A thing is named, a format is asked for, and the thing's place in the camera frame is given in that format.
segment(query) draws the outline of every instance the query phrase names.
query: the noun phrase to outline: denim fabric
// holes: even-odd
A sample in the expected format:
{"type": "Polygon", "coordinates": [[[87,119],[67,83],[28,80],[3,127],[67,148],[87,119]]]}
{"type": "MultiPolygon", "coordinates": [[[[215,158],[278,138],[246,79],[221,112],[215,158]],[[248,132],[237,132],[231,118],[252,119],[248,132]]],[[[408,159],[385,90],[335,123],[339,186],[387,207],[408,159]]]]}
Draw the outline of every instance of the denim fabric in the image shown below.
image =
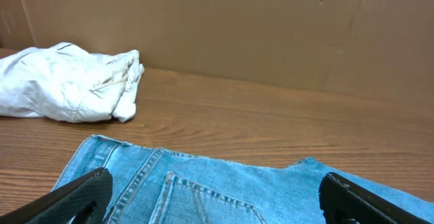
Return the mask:
{"type": "Polygon", "coordinates": [[[107,223],[325,223],[318,189],[333,171],[434,222],[434,204],[306,158],[287,168],[148,149],[104,136],[81,144],[54,189],[104,166],[113,175],[107,223]]]}

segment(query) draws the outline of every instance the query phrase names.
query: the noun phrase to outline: wood grain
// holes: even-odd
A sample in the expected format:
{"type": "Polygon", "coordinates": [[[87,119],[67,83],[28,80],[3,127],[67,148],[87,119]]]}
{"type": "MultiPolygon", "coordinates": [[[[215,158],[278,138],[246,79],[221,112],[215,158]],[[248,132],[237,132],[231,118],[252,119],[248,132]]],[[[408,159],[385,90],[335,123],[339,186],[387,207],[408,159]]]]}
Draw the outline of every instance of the wood grain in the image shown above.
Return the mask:
{"type": "Polygon", "coordinates": [[[318,160],[434,201],[434,110],[147,69],[125,124],[0,117],[0,214],[47,193],[79,144],[104,134],[244,164],[318,160]]]}

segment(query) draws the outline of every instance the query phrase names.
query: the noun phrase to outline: clothing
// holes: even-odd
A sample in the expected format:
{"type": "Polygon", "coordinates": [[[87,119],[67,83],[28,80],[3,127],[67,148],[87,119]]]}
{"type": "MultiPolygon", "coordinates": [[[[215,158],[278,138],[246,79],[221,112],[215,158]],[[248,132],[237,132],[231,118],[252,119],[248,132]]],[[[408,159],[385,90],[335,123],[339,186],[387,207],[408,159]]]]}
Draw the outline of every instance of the clothing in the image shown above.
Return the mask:
{"type": "Polygon", "coordinates": [[[434,204],[313,158],[287,168],[247,166],[104,136],[78,148],[54,189],[101,166],[113,175],[107,223],[325,223],[318,189],[327,172],[434,221],[434,204]]]}
{"type": "Polygon", "coordinates": [[[143,72],[137,50],[109,56],[71,43],[27,48],[0,59],[0,115],[124,122],[136,113],[143,72]]]}

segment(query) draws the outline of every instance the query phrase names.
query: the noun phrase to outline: white cloth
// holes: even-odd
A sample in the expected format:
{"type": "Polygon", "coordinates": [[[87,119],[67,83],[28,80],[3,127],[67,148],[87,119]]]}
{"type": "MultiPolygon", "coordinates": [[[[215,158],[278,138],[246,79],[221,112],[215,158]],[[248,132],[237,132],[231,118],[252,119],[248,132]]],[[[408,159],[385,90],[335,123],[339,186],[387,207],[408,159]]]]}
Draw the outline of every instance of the white cloth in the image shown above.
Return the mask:
{"type": "Polygon", "coordinates": [[[143,72],[137,50],[109,56],[71,43],[27,48],[0,59],[0,115],[125,122],[136,113],[143,72]]]}

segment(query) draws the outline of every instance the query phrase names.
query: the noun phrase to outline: white garment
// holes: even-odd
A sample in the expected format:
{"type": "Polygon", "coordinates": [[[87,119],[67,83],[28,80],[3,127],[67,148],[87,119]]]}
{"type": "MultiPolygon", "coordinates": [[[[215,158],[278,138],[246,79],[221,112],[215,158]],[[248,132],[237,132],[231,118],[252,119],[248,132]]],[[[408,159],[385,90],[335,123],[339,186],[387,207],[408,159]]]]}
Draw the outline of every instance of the white garment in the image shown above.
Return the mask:
{"type": "Polygon", "coordinates": [[[71,43],[27,48],[0,59],[0,115],[125,122],[136,113],[143,72],[137,50],[109,56],[71,43]]]}

